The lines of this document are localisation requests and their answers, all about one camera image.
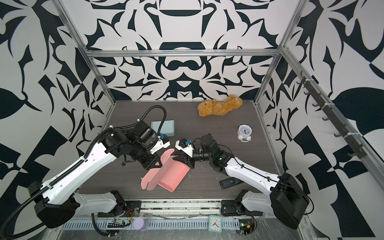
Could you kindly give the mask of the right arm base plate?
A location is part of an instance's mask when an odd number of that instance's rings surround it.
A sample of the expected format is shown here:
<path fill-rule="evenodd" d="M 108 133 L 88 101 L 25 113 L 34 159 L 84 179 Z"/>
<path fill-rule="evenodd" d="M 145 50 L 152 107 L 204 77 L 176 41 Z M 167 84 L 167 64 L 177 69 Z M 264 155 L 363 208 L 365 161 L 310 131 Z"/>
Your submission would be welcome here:
<path fill-rule="evenodd" d="M 225 217 L 231 216 L 262 216 L 263 212 L 249 211 L 240 201 L 236 200 L 222 200 L 221 201 L 221 215 Z"/>

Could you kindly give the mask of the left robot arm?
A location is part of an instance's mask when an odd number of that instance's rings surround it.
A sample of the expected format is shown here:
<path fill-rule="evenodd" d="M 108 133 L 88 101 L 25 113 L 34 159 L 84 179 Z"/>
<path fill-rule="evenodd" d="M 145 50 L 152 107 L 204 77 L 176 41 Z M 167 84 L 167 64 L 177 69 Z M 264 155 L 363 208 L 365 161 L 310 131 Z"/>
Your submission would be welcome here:
<path fill-rule="evenodd" d="M 128 126 L 105 129 L 72 165 L 54 178 L 29 187 L 30 198 L 5 220 L 1 227 L 1 239 L 18 239 L 41 227 L 54 229 L 75 216 L 95 213 L 122 215 L 126 202 L 118 191 L 85 196 L 78 194 L 77 189 L 120 156 L 131 157 L 147 171 L 161 168 L 163 164 L 157 151 L 168 146 L 168 138 L 150 128 L 144 118 Z M 11 234 L 10 224 L 32 202 L 35 202 L 35 212 L 41 223 L 24 232 Z"/>

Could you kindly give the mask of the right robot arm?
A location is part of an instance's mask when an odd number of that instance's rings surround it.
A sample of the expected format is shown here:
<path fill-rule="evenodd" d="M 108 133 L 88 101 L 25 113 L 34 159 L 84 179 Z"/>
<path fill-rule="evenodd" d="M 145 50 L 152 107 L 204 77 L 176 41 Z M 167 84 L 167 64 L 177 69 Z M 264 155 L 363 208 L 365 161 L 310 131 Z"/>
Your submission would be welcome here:
<path fill-rule="evenodd" d="M 272 174 L 253 167 L 236 157 L 228 147 L 219 145 L 210 134 L 200 137 L 199 142 L 196 148 L 189 140 L 176 141 L 174 160 L 192 169 L 196 161 L 208 161 L 216 172 L 234 179 L 236 184 L 246 183 L 264 194 L 263 198 L 258 198 L 250 191 L 241 192 L 237 196 L 238 211 L 268 213 L 291 229 L 299 227 L 313 201 L 292 175 Z"/>

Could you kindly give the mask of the light blue paper box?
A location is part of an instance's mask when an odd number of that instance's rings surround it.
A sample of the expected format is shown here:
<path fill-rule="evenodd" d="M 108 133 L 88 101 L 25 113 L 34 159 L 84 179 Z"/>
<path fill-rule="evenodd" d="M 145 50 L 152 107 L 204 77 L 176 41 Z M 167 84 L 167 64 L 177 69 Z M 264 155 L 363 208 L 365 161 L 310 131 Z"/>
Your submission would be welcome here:
<path fill-rule="evenodd" d="M 151 122 L 151 128 L 157 133 L 160 127 L 161 121 Z M 165 134 L 168 137 L 175 136 L 175 121 L 174 120 L 166 120 L 161 128 L 161 134 Z"/>

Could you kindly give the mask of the pink paper box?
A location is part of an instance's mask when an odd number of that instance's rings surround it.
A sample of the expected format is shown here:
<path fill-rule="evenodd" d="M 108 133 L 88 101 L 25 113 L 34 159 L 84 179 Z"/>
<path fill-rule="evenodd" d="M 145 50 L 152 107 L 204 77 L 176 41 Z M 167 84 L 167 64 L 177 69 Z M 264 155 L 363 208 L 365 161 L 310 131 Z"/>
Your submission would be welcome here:
<path fill-rule="evenodd" d="M 174 149 L 166 150 L 161 156 L 161 168 L 148 171 L 141 181 L 143 190 L 152 191 L 160 186 L 169 192 L 174 192 L 190 168 L 181 162 L 175 161 L 172 156 Z"/>

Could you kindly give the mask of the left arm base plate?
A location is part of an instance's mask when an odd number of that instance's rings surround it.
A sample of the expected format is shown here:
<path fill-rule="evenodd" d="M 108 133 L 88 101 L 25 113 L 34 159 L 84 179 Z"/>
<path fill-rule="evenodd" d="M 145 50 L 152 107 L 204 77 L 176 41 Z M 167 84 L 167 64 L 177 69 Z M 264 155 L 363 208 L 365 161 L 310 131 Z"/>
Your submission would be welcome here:
<path fill-rule="evenodd" d="M 130 218 L 137 217 L 141 212 L 141 201 L 126 201 L 123 205 L 118 204 L 109 213 L 98 213 L 98 218 Z"/>

